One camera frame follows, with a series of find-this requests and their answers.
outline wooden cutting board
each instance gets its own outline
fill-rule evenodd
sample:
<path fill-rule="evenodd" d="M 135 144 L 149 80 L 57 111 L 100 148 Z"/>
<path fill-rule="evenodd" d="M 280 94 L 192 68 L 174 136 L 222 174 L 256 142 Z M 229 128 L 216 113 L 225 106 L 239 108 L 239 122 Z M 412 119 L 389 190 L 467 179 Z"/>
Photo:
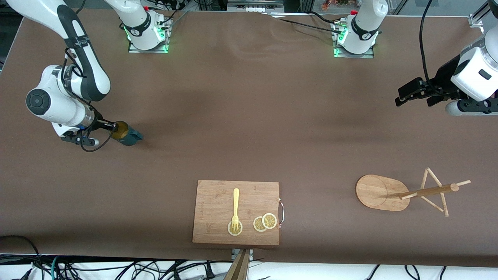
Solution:
<path fill-rule="evenodd" d="M 240 190 L 239 221 L 242 232 L 237 236 L 228 233 L 228 223 L 234 214 L 235 188 Z M 199 180 L 195 203 L 194 234 L 192 242 L 234 245 L 277 246 L 280 228 L 258 232 L 252 222 L 266 213 L 274 214 L 278 221 L 280 184 L 274 182 L 242 182 Z"/>

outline yellow plastic fork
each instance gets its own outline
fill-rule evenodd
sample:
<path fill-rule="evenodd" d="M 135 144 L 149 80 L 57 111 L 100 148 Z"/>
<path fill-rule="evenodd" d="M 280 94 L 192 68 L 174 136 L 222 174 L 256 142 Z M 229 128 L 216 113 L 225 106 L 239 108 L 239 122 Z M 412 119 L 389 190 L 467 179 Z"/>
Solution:
<path fill-rule="evenodd" d="M 239 217 L 237 210 L 239 208 L 239 189 L 234 189 L 234 215 L 232 217 L 232 232 L 235 233 L 239 230 Z"/>

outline brown table surface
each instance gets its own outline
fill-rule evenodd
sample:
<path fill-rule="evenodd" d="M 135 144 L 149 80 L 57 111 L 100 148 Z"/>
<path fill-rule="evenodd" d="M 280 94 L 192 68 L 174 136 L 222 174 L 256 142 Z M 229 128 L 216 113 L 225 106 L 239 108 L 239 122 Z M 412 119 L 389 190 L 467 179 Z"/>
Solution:
<path fill-rule="evenodd" d="M 228 246 L 191 242 L 197 180 L 268 181 L 286 218 L 280 246 L 255 258 L 498 265 L 496 117 L 394 104 L 423 75 L 419 17 L 387 17 L 371 60 L 334 58 L 328 32 L 258 13 L 188 13 L 164 55 L 128 54 L 112 10 L 80 18 L 112 82 L 95 106 L 145 139 L 85 153 L 33 116 L 26 93 L 64 43 L 25 19 L 0 75 L 0 234 L 44 254 L 228 259 Z M 427 18 L 430 75 L 479 35 L 463 17 Z M 355 196 L 365 174 L 417 189 L 426 167 L 443 183 L 472 180 L 446 196 L 449 218 L 422 200 L 387 212 Z"/>

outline white robotic arm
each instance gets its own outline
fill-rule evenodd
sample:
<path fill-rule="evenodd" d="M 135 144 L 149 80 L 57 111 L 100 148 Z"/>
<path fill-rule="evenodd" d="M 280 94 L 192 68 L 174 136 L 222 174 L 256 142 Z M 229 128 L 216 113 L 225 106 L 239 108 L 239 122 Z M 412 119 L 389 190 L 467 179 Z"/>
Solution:
<path fill-rule="evenodd" d="M 347 32 L 338 41 L 348 52 L 362 54 L 375 44 L 389 7 L 385 0 L 364 0 L 358 14 L 346 17 Z"/>
<path fill-rule="evenodd" d="M 488 0 L 498 18 L 496 0 Z M 446 106 L 452 116 L 498 115 L 498 25 L 441 66 L 430 84 L 415 78 L 398 89 L 396 105 L 427 98 L 427 105 L 454 100 Z"/>
<path fill-rule="evenodd" d="M 111 83 L 78 16 L 63 0 L 7 2 L 25 17 L 54 30 L 67 46 L 64 65 L 46 67 L 39 84 L 26 96 L 28 109 L 37 117 L 50 121 L 62 140 L 82 147 L 98 145 L 98 140 L 88 137 L 90 131 L 99 128 L 115 131 L 118 127 L 117 123 L 103 119 L 90 105 L 90 101 L 100 101 L 107 95 Z M 66 65 L 68 58 L 74 64 Z M 138 132 L 133 133 L 135 138 L 141 139 Z"/>
<path fill-rule="evenodd" d="M 116 11 L 130 42 L 140 50 L 150 50 L 166 39 L 164 16 L 145 10 L 140 0 L 104 0 Z"/>

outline dried lemon slice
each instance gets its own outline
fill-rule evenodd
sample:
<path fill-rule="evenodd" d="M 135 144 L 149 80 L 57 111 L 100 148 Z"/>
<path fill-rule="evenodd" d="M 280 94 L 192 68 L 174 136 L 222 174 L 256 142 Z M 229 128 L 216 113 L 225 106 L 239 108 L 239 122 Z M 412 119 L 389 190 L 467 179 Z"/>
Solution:
<path fill-rule="evenodd" d="M 263 232 L 266 230 L 266 227 L 263 225 L 263 216 L 256 217 L 254 219 L 254 222 L 252 222 L 252 226 L 254 227 L 255 230 L 259 232 Z"/>
<path fill-rule="evenodd" d="M 232 221 L 230 221 L 228 223 L 227 230 L 228 230 L 228 233 L 230 233 L 231 235 L 237 236 L 242 232 L 242 223 L 239 221 L 239 226 L 237 227 L 237 230 L 233 232 L 232 231 Z"/>
<path fill-rule="evenodd" d="M 269 230 L 277 225 L 277 217 L 271 213 L 264 214 L 261 219 L 263 220 L 263 226 Z"/>

